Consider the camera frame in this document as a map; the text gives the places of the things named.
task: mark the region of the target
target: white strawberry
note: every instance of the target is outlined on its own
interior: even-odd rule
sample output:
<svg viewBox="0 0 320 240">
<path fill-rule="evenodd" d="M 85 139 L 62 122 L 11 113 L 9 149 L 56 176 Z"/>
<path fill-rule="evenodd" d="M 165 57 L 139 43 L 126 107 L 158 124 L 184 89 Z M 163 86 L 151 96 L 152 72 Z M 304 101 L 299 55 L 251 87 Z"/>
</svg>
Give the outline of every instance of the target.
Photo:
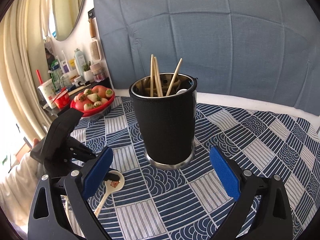
<svg viewBox="0 0 320 240">
<path fill-rule="evenodd" d="M 88 111 L 88 110 L 91 110 L 91 109 L 93 109 L 93 104 L 85 104 L 84 105 L 84 110 L 85 111 Z"/>
<path fill-rule="evenodd" d="M 92 90 L 90 88 L 86 89 L 84 92 L 83 92 L 86 96 L 87 95 L 91 95 L 92 94 Z"/>
<path fill-rule="evenodd" d="M 113 90 L 108 88 L 106 90 L 106 98 L 111 98 L 113 96 L 113 93 L 114 93 Z"/>
<path fill-rule="evenodd" d="M 89 98 L 89 100 L 91 102 L 97 102 L 97 101 L 100 101 L 100 97 L 98 96 L 98 94 L 91 94 L 91 95 L 87 95 L 87 97 Z"/>
<path fill-rule="evenodd" d="M 101 98 L 101 103 L 104 105 L 106 102 L 108 102 L 108 99 L 105 99 L 105 98 Z"/>
<path fill-rule="evenodd" d="M 97 102 L 95 102 L 95 103 L 93 104 L 93 107 L 96 108 L 96 107 L 99 107 L 99 106 L 101 106 L 101 105 L 102 105 L 102 103 L 101 103 L 100 101 L 97 101 Z"/>
</svg>

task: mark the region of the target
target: red apple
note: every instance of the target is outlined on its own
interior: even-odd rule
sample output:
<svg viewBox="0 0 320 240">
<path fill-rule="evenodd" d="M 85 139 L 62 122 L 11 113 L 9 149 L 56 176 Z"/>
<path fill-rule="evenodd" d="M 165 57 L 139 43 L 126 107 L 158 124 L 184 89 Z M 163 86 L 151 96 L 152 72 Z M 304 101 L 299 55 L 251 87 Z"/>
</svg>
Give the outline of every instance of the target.
<svg viewBox="0 0 320 240">
<path fill-rule="evenodd" d="M 92 104 L 84 93 L 79 93 L 76 97 L 78 98 L 78 101 L 76 101 L 75 108 L 80 111 L 84 111 L 85 104 Z"/>
<path fill-rule="evenodd" d="M 92 92 L 98 94 L 99 97 L 101 97 L 101 98 L 106 98 L 106 90 L 107 89 L 108 88 L 106 88 L 104 86 L 98 85 L 98 86 L 95 86 L 92 88 Z"/>
</svg>

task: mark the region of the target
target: blue and white bedsheet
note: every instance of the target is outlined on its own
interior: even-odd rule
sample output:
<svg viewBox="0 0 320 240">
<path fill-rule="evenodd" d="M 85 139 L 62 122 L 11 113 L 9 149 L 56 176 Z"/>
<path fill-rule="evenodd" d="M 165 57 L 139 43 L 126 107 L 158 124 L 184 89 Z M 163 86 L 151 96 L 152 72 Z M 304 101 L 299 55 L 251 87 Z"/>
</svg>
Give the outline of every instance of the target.
<svg viewBox="0 0 320 240">
<path fill-rule="evenodd" d="M 109 196 L 99 221 L 113 239 L 207 239 L 234 200 L 223 189 L 209 161 L 219 145 L 242 169 L 281 175 L 292 208 L 294 239 L 320 205 L 319 138 L 309 122 L 287 114 L 197 104 L 196 156 L 177 171 L 150 166 L 130 98 L 116 97 L 112 110 L 95 122 L 81 120 L 72 136 L 99 152 L 113 149 L 112 168 L 125 177 L 124 188 Z M 101 184 L 88 201 L 95 209 Z M 248 231 L 259 205 L 256 197 L 240 235 Z"/>
</svg>

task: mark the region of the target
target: person's hand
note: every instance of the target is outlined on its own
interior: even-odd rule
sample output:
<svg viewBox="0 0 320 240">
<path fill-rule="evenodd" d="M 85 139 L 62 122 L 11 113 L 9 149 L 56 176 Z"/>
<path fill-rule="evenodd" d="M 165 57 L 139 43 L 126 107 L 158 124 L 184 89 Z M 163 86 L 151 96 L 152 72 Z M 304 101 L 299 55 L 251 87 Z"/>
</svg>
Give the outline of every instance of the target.
<svg viewBox="0 0 320 240">
<path fill-rule="evenodd" d="M 37 138 L 33 139 L 33 148 L 39 143 L 39 140 Z"/>
</svg>

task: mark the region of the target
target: blue headboard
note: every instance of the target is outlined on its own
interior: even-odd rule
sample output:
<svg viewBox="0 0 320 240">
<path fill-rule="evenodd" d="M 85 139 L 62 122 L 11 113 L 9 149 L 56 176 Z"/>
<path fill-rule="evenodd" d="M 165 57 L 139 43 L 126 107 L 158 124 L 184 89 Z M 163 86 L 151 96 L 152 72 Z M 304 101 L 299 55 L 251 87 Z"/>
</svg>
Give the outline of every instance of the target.
<svg viewBox="0 0 320 240">
<path fill-rule="evenodd" d="M 161 72 L 198 78 L 199 92 L 320 114 L 320 22 L 306 0 L 94 0 L 113 85 Z"/>
</svg>

